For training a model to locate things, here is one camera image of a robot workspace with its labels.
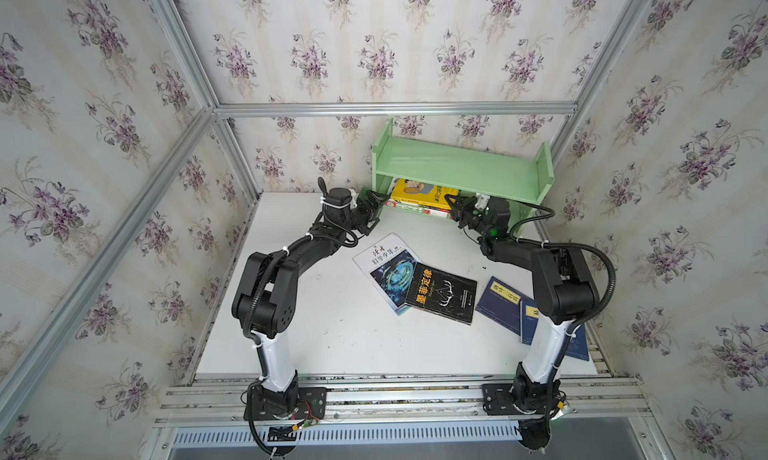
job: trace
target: yellow book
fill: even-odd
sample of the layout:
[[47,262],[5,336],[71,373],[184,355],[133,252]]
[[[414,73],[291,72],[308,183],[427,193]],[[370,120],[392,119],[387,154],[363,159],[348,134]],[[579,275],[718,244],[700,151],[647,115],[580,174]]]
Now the yellow book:
[[446,195],[456,194],[458,194],[456,188],[425,184],[424,182],[415,182],[401,178],[395,184],[391,198],[407,204],[430,206],[450,211],[451,207],[446,202]]

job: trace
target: robotic arm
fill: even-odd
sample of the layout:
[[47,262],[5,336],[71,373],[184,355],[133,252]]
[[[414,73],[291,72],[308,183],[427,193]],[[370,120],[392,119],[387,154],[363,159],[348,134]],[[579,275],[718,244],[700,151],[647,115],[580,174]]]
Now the robotic arm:
[[[243,334],[254,341],[258,352],[262,373],[248,388],[246,417],[254,439],[267,453],[270,451],[255,434],[253,404],[257,403],[262,414],[288,418],[298,409],[301,398],[285,334],[296,311],[299,276],[342,246],[356,246],[359,237],[353,230],[368,235],[379,223],[379,211],[389,198],[370,190],[364,197],[355,198],[354,192],[346,188],[326,190],[322,178],[318,183],[322,211],[312,227],[304,237],[282,250],[269,255],[252,254],[232,304],[232,315],[240,321]],[[549,244],[514,236],[520,225],[549,218],[554,215],[552,210],[524,204],[548,210],[549,215],[521,220],[508,229],[509,202],[495,197],[478,198],[446,196],[458,227],[468,226],[479,234],[480,250],[489,260],[511,263],[532,272],[534,299],[541,314],[532,348],[518,364],[513,384],[496,388],[494,398],[483,407],[489,415],[509,415],[508,406],[521,413],[535,414],[535,419],[520,422],[521,443],[538,449],[548,444],[549,419],[559,410],[552,400],[560,400],[558,368],[570,339],[577,328],[608,304],[615,288],[615,270],[606,255],[591,245]],[[602,300],[582,250],[596,255],[606,265],[608,287]],[[269,284],[273,285],[271,291],[266,288]]]

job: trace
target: black mounting plate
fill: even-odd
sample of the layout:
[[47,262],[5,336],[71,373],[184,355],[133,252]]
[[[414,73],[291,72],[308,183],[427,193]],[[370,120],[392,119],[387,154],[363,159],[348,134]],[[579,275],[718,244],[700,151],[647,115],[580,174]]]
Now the black mounting plate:
[[[291,420],[301,420],[308,416],[309,409],[302,400],[310,404],[312,408],[312,415],[321,418],[326,414],[326,394],[327,388],[299,388],[299,403],[296,405],[299,409],[291,415]],[[244,420],[248,420],[248,408],[246,407],[243,414]],[[271,413],[264,410],[264,400],[262,398],[254,397],[254,421],[259,420],[274,420],[275,417]]]
[[520,412],[514,407],[514,399],[510,391],[511,383],[483,383],[482,409],[488,415],[517,415]]

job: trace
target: yellow title label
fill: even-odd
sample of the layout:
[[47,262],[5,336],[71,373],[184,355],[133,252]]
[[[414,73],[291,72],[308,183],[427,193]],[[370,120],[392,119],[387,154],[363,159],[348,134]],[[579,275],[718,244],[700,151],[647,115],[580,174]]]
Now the yellow title label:
[[517,305],[518,302],[520,301],[520,295],[516,295],[510,289],[504,288],[503,286],[499,285],[496,282],[491,284],[491,290],[503,296],[505,299],[509,300],[515,305]]

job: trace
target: black book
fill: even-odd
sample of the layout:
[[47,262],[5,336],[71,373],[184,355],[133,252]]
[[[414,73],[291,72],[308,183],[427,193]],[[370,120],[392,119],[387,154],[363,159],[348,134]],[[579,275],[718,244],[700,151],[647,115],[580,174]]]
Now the black book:
[[406,304],[470,325],[477,288],[474,280],[417,263]]

